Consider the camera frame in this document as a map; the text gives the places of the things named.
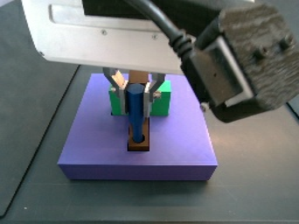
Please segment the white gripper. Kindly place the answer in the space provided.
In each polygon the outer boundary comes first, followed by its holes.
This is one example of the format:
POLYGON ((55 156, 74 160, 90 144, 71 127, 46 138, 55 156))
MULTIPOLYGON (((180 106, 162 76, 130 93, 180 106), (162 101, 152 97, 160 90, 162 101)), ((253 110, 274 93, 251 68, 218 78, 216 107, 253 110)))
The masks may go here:
POLYGON ((127 113, 128 80, 116 69, 154 72, 144 85, 144 117, 166 74, 180 74, 180 60, 154 22, 84 14, 82 0, 22 0, 32 42, 50 61, 104 67, 114 115, 127 113))

